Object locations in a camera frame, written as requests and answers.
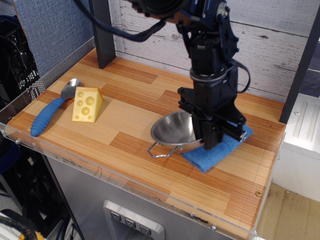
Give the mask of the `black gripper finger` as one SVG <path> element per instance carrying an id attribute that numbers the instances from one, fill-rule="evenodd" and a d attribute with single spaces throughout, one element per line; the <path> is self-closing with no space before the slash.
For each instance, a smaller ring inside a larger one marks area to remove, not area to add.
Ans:
<path id="1" fill-rule="evenodd" d="M 195 113 L 191 114 L 191 118 L 195 139 L 203 139 L 202 120 Z"/>
<path id="2" fill-rule="evenodd" d="M 205 150 L 211 150 L 224 138 L 224 132 L 219 123 L 204 121 L 202 123 L 203 146 Z"/>

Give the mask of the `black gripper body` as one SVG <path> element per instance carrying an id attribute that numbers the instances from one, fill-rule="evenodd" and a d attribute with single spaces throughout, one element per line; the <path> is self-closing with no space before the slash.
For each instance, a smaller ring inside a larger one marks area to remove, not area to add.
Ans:
<path id="1" fill-rule="evenodd" d="M 217 72 L 190 69 L 193 88 L 181 87 L 179 107 L 204 121 L 224 122 L 242 129 L 246 118 L 235 107 L 238 92 L 238 66 L 223 66 Z"/>

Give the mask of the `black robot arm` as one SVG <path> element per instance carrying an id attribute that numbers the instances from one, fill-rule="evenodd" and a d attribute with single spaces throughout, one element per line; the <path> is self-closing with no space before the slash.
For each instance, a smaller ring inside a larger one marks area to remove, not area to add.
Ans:
<path id="1" fill-rule="evenodd" d="M 206 150 L 229 135 L 241 141 L 246 118 L 235 107 L 239 94 L 234 59 L 238 38 L 224 0 L 134 0 L 133 8 L 148 17 L 174 23 L 191 60 L 193 88 L 181 87 L 179 106 L 191 114 L 195 137 Z"/>

